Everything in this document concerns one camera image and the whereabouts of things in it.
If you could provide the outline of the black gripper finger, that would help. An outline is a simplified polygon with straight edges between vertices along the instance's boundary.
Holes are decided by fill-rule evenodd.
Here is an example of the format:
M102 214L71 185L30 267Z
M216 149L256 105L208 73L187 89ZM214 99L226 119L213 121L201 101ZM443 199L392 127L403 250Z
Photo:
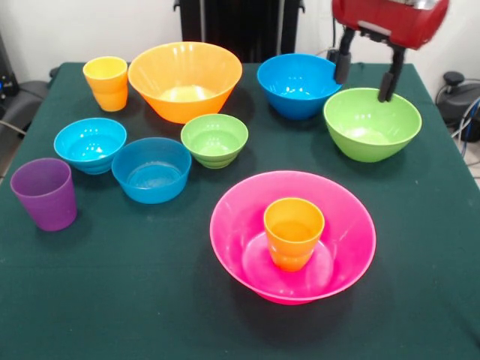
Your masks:
M377 97L378 101L381 103L386 101L389 102L392 99L404 65L406 49L397 45L392 45L391 48L393 49L391 66L383 75Z
M352 57L350 52L350 46L354 36L355 30L346 27L340 40L336 67L334 71L334 80L337 84L344 84L349 76Z

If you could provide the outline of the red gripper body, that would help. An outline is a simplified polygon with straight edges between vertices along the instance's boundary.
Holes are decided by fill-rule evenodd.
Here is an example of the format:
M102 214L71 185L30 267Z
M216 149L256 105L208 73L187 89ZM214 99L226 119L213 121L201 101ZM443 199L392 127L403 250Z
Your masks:
M377 42L417 50L443 23L449 1L333 1L334 18Z

